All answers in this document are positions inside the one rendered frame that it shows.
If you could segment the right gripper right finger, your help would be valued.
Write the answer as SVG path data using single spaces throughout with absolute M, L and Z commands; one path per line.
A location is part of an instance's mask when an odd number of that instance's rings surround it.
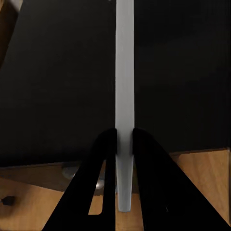
M 134 128 L 144 231 L 231 231 L 156 139 Z

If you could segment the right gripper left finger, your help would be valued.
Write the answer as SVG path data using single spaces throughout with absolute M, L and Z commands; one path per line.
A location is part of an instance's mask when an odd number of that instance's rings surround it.
M 105 160 L 102 213 L 89 215 Z M 115 160 L 115 128 L 111 128 L 98 136 L 42 231 L 116 231 Z

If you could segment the pen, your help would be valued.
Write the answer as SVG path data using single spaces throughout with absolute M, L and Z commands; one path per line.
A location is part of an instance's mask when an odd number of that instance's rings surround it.
M 116 0 L 115 176 L 118 210 L 131 208 L 134 160 L 134 0 Z

